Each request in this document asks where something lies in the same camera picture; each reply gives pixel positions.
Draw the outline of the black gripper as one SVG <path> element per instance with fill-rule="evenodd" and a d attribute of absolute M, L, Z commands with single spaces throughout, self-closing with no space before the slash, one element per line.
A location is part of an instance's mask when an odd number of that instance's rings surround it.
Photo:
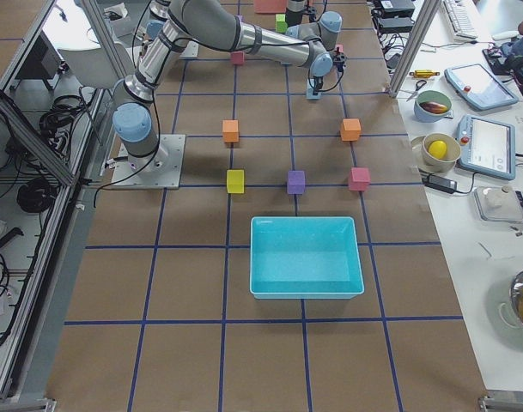
<path fill-rule="evenodd" d="M 320 90 L 322 89 L 324 77 L 323 76 L 312 76 L 311 83 L 313 84 L 313 96 L 319 96 Z"/>

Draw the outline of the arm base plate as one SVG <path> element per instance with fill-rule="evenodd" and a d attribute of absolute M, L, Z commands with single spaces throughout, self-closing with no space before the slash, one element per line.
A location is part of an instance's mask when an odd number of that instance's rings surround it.
<path fill-rule="evenodd" d="M 137 158 L 129 156 L 123 143 L 119 147 L 119 161 L 113 168 L 111 183 L 127 189 L 179 188 L 186 136 L 162 134 L 159 148 L 152 156 Z"/>
<path fill-rule="evenodd" d="M 181 59 L 181 60 L 196 59 L 198 57 L 198 53 L 199 53 L 199 44 L 194 41 L 190 41 L 187 44 L 185 50 L 180 53 L 179 59 Z"/>

